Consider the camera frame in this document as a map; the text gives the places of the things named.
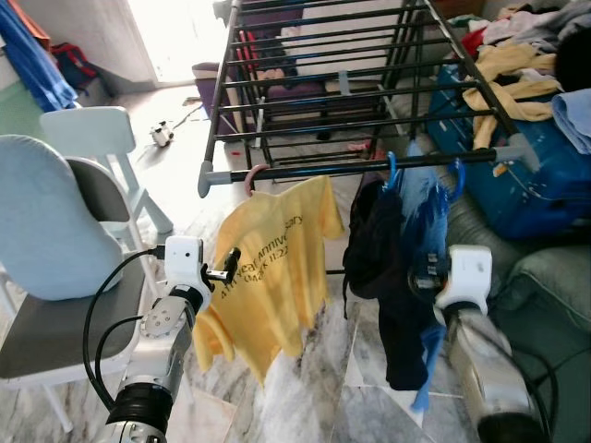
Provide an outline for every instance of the pink hook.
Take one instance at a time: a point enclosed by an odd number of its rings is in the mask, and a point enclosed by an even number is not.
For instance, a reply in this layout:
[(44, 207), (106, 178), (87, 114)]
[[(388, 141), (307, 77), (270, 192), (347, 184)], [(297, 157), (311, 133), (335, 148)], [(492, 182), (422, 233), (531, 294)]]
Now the pink hook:
[(244, 190), (246, 191), (247, 196), (252, 197), (252, 179), (254, 178), (255, 174), (259, 171), (264, 171), (265, 169), (269, 168), (270, 166), (268, 164), (257, 164), (250, 171), (248, 171), (247, 177), (244, 179)]

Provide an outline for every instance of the blue suitcase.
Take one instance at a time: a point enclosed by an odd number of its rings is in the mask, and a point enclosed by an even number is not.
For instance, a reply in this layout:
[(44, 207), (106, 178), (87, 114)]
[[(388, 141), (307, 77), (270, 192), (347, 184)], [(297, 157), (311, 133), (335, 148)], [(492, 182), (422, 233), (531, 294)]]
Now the blue suitcase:
[[(458, 81), (457, 66), (441, 70), (440, 84)], [(433, 93), (430, 114), (452, 114), (458, 110), (469, 111), (461, 92)], [(574, 225), (581, 220), (591, 218), (591, 156), (579, 154), (553, 120), (515, 123), (537, 153), (540, 170), (533, 174), (515, 162), (508, 172), (495, 177), (492, 163), (467, 164), (467, 189), (485, 212), (490, 226), (505, 238), (554, 235), (575, 229)], [(443, 152), (472, 149), (472, 119), (429, 122), (427, 130)], [(497, 129), (491, 145), (507, 145), (501, 130)]]

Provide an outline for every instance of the doorway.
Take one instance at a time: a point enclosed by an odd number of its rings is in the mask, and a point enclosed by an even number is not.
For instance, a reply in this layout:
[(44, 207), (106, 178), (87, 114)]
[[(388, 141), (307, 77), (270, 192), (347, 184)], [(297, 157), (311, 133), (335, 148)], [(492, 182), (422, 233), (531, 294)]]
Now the doorway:
[(193, 65), (221, 61), (225, 28), (214, 0), (127, 1), (161, 86), (192, 82)]

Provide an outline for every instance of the wall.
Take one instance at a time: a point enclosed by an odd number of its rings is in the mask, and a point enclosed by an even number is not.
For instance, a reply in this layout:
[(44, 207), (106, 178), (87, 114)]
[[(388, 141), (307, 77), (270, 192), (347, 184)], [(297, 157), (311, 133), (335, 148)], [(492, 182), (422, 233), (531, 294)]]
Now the wall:
[(24, 134), (42, 139), (39, 124), (42, 110), (10, 65), (3, 44), (0, 39), (0, 135)]
[(115, 92), (153, 89), (153, 68), (127, 0), (19, 2), (53, 44), (79, 46), (89, 61), (112, 77)]

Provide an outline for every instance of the pile of clothes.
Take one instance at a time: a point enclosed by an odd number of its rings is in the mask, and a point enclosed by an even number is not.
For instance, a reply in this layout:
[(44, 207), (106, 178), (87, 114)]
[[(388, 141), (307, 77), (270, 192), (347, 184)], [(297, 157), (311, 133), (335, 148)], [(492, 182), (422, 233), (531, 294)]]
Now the pile of clothes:
[[(466, 50), (511, 118), (558, 128), (581, 154), (591, 154), (591, 72), (581, 48), (591, 44), (591, 1), (533, 0), (503, 8), (493, 22), (474, 20), (463, 38)], [(523, 99), (556, 94), (551, 102)], [(472, 109), (488, 109), (477, 89), (464, 93)], [(487, 148), (496, 127), (476, 117), (475, 149)]]

